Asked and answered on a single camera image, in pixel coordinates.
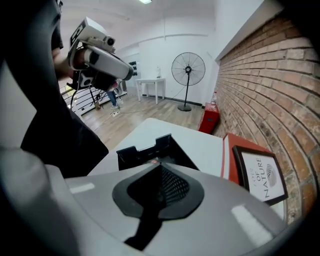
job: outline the framed sign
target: framed sign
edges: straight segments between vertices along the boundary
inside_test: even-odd
[[[240,186],[270,206],[288,198],[275,154],[242,146],[234,146],[232,150]]]

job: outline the white panel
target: white panel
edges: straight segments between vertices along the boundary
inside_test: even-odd
[[[231,212],[256,248],[273,239],[272,234],[243,205],[232,208]]]
[[[95,188],[95,185],[93,183],[87,183],[81,186],[71,187],[70,192],[71,194],[78,194],[88,190],[93,190],[94,188]]]
[[[19,148],[36,112],[4,61],[0,70],[0,145]]]
[[[223,178],[229,180],[230,172],[230,154],[229,154],[229,137],[226,136],[224,141],[224,169],[223,169]]]
[[[278,214],[281,220],[285,220],[285,201],[278,202],[270,206],[270,208]]]

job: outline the red cabinet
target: red cabinet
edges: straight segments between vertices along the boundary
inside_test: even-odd
[[[202,119],[200,121],[199,132],[211,134],[214,127],[218,123],[220,118],[219,110],[217,105],[210,103],[205,104]]]

